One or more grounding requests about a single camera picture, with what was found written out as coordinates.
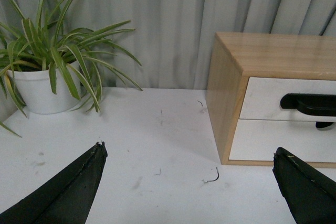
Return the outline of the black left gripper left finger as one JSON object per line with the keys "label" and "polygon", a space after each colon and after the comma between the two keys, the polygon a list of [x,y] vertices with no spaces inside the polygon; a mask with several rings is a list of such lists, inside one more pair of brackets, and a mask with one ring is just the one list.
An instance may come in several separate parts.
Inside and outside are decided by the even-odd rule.
{"label": "black left gripper left finger", "polygon": [[96,143],[34,192],[1,213],[1,223],[85,223],[108,153]]}

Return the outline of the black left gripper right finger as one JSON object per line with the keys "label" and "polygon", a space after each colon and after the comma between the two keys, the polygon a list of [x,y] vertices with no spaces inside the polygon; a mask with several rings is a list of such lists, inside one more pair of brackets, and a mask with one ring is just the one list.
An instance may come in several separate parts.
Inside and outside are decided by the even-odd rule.
{"label": "black left gripper right finger", "polygon": [[272,171],[296,223],[335,223],[335,181],[282,147]]}

